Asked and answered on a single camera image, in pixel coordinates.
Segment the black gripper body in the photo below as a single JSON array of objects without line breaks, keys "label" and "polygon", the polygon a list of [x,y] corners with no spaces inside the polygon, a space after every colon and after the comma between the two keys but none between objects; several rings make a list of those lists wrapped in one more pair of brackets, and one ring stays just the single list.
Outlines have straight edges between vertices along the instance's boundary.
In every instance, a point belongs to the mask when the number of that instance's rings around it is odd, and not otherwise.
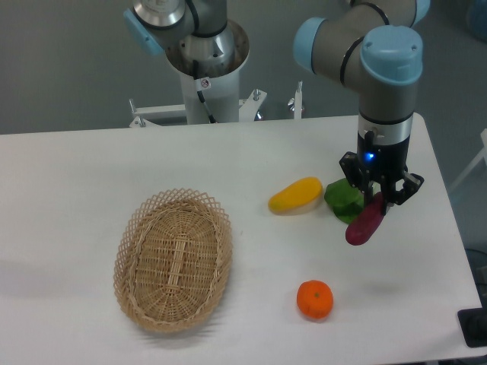
[{"label": "black gripper body", "polygon": [[346,152],[339,165],[349,185],[361,192],[370,181],[380,186],[391,182],[395,185],[394,204],[402,205],[422,187],[424,178],[410,173],[406,166],[409,139],[396,144],[379,145],[376,134],[368,131],[357,137],[357,151]]}]

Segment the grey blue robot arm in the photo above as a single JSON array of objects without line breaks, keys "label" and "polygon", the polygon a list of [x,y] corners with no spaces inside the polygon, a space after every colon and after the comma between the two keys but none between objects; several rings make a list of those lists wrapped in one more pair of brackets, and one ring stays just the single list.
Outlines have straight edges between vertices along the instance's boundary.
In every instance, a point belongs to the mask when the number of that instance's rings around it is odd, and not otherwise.
[{"label": "grey blue robot arm", "polygon": [[[401,205],[422,186],[406,156],[422,74],[422,38],[414,26],[427,1],[352,1],[340,19],[306,20],[294,36],[294,60],[359,96],[356,152],[341,159],[351,186],[381,213]],[[235,110],[234,98],[209,94],[213,80],[247,59],[247,46],[228,18],[224,1],[135,1],[124,11],[129,32],[148,53],[163,53],[188,77],[198,122],[225,122],[219,108]]]}]

